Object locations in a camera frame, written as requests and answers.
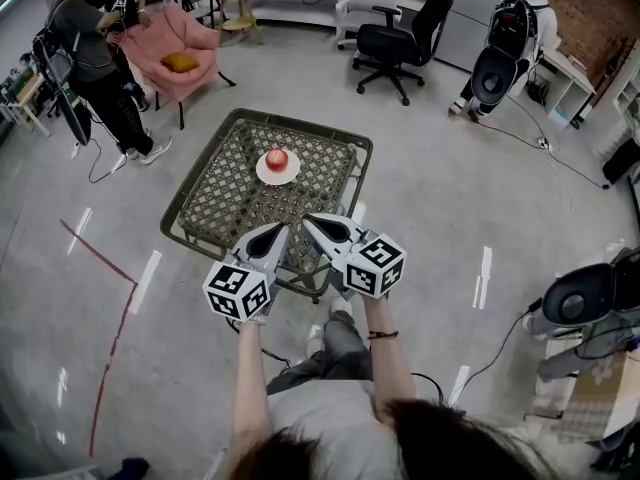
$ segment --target white plate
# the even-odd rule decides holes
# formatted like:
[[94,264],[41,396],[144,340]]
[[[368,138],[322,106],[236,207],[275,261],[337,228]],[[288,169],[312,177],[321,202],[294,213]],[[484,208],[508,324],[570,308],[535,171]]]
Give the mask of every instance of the white plate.
[[287,153],[289,163],[284,171],[275,172],[267,167],[267,153],[262,155],[256,163],[256,174],[267,185],[285,185],[295,179],[300,172],[300,159],[298,155],[288,149],[282,148]]

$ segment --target red line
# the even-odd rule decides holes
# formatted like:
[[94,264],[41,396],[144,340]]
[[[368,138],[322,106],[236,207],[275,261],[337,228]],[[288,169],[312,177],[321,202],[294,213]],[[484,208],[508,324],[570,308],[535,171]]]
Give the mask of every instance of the red line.
[[60,222],[65,227],[65,229],[71,233],[78,241],[84,245],[90,252],[92,252],[100,261],[102,261],[107,267],[120,275],[123,279],[130,281],[133,283],[133,287],[131,288],[131,293],[129,293],[129,298],[127,299],[127,303],[124,306],[124,310],[122,311],[122,316],[120,317],[120,325],[118,326],[118,332],[116,332],[115,337],[113,338],[113,343],[111,344],[111,352],[109,352],[109,362],[105,365],[104,371],[102,372],[102,380],[100,381],[100,387],[98,389],[98,398],[96,399],[95,407],[93,408],[93,421],[91,423],[91,438],[89,440],[89,456],[93,457],[93,447],[96,438],[96,430],[98,428],[98,416],[100,414],[100,406],[102,405],[102,395],[104,393],[104,386],[107,381],[107,372],[111,368],[111,361],[116,353],[116,347],[118,345],[118,340],[120,339],[120,335],[122,334],[122,330],[124,329],[124,324],[127,320],[127,315],[129,314],[129,306],[131,306],[131,302],[133,301],[133,294],[136,292],[138,288],[138,283],[134,281],[130,276],[124,273],[123,270],[116,267],[111,261],[105,258],[101,253],[99,253],[94,247],[92,247],[86,240],[81,238],[65,221],[60,219]]
[[107,258],[105,258],[101,253],[99,253],[96,249],[93,248],[93,246],[91,246],[84,238],[82,238],[80,235],[78,235],[72,228],[71,226],[69,226],[69,224],[67,224],[65,221],[63,221],[62,219],[60,219],[60,222],[62,223],[62,225],[66,228],[66,230],[71,233],[74,237],[76,237],[78,239],[78,241],[84,245],[87,249],[89,249],[100,261],[102,261],[102,263],[104,263],[107,267],[109,267],[111,270],[113,270],[114,272],[116,272],[117,274],[119,274],[121,277],[125,278],[127,281],[131,281],[132,283],[135,284],[135,281],[128,276],[127,274],[124,273],[124,271],[122,271],[121,269],[119,269],[118,267],[116,267],[111,261],[109,261]]

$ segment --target brick wall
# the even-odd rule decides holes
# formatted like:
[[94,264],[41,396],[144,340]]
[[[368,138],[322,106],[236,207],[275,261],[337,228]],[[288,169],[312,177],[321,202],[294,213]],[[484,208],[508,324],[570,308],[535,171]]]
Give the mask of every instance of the brick wall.
[[549,0],[558,17],[559,50],[574,55],[597,82],[625,37],[640,38],[639,0]]

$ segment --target white refrigerator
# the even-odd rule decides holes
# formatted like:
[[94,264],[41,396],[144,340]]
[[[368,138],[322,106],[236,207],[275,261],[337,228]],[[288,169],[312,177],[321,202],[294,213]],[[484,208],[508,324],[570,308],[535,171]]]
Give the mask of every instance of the white refrigerator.
[[440,34],[435,58],[473,71],[484,49],[489,20],[501,0],[454,0]]

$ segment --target gray t-shirt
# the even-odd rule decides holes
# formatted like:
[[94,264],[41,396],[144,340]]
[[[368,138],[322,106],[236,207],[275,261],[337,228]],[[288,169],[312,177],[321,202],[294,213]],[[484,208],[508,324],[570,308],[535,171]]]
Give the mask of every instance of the gray t-shirt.
[[107,41],[96,31],[102,12],[83,0],[63,0],[56,3],[52,16],[53,28],[64,38],[65,47],[72,48],[80,32],[73,78],[93,82],[115,71]]
[[319,471],[331,480],[400,479],[398,442],[374,413],[373,383],[313,380],[269,397],[275,430],[320,439]]

